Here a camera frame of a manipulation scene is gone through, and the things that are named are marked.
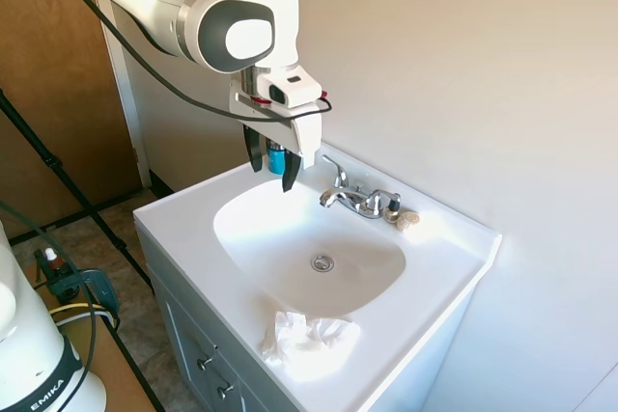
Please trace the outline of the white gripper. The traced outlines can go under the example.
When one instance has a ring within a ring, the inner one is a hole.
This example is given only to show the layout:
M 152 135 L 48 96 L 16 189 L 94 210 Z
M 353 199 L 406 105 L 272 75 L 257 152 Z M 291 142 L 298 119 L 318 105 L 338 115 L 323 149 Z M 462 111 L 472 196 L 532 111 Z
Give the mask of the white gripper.
M 260 105 L 242 91 L 239 80 L 233 79 L 230 86 L 229 111 L 236 115 L 274 120 L 276 116 L 298 116 L 317 109 L 316 102 L 292 109 L 275 103 Z M 283 192 L 293 188 L 300 166 L 306 170 L 315 164 L 315 156 L 322 142 L 321 114 L 304 116 L 289 122 L 242 121 L 242 123 L 245 124 L 244 144 L 254 173 L 263 169 L 261 135 L 286 149 L 285 169 L 282 175 Z

